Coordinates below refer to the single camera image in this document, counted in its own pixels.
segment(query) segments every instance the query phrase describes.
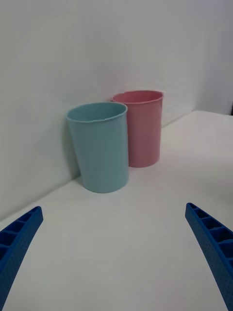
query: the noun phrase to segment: table surface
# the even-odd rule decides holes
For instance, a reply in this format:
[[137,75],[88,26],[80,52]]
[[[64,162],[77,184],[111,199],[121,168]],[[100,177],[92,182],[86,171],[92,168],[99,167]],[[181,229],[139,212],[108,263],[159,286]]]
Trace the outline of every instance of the table surface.
[[233,118],[192,112],[162,130],[161,159],[119,191],[75,180],[36,205],[44,222],[4,311],[226,311],[185,217],[193,202],[233,229]]

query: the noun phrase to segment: pink cup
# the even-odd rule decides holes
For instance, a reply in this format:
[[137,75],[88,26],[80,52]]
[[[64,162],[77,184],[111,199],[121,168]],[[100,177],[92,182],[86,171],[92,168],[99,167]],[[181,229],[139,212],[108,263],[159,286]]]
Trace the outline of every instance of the pink cup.
[[113,102],[126,104],[129,166],[146,167],[158,161],[160,155],[163,93],[131,91],[117,94]]

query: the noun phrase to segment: white tabletop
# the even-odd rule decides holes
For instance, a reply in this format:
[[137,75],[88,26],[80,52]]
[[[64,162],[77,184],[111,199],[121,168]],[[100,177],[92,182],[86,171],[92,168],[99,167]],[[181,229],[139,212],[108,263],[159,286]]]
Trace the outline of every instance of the white tabletop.
[[193,202],[233,229],[233,118],[193,112],[162,131],[161,159],[123,189],[79,180],[41,205],[4,311],[226,311],[184,212]]

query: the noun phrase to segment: cup rim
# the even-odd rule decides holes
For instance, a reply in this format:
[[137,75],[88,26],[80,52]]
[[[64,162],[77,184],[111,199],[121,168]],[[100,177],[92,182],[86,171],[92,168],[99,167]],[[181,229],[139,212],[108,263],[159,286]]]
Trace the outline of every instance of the cup rim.
[[[95,104],[118,104],[118,105],[124,106],[124,107],[125,107],[125,111],[123,111],[122,113],[117,114],[117,115],[115,115],[115,116],[109,117],[109,118],[98,119],[98,120],[90,120],[90,121],[74,120],[74,119],[71,119],[71,118],[68,116],[69,113],[72,112],[73,110],[76,110],[76,109],[78,109],[78,108],[80,108],[80,107],[83,107],[83,106],[95,105]],[[127,111],[128,111],[128,107],[127,107],[124,103],[119,103],[119,102],[87,103],[87,104],[78,105],[78,106],[72,108],[71,110],[69,110],[68,113],[67,113],[67,115],[66,115],[66,118],[67,118],[68,121],[77,122],[77,123],[96,123],[96,122],[109,121],[109,120],[112,120],[112,119],[119,118],[119,117],[123,116],[124,114],[126,114]]]
[[[117,99],[117,100],[114,99],[114,98],[116,98],[116,97],[118,97],[120,95],[130,94],[130,93],[141,93],[141,92],[151,92],[151,93],[158,94],[160,96],[158,98],[156,98],[156,99],[153,99],[153,100],[150,100],[150,101],[143,101],[143,102],[126,102],[126,101],[119,101],[119,99]],[[114,95],[111,100],[114,103],[122,103],[122,104],[125,104],[125,105],[149,104],[149,103],[155,103],[157,101],[160,101],[161,99],[163,99],[163,97],[164,97],[164,93],[163,92],[155,91],[155,90],[149,90],[149,89],[139,89],[139,90],[132,90],[132,91],[126,91],[126,92],[123,92],[123,93],[118,93],[118,94]]]

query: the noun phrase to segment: light blue cup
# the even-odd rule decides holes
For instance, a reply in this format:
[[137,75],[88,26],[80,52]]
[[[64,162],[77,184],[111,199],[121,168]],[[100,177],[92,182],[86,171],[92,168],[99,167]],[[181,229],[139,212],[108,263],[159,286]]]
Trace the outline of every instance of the light blue cup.
[[92,192],[113,192],[128,182],[126,113],[126,105],[109,102],[67,114],[83,186]]

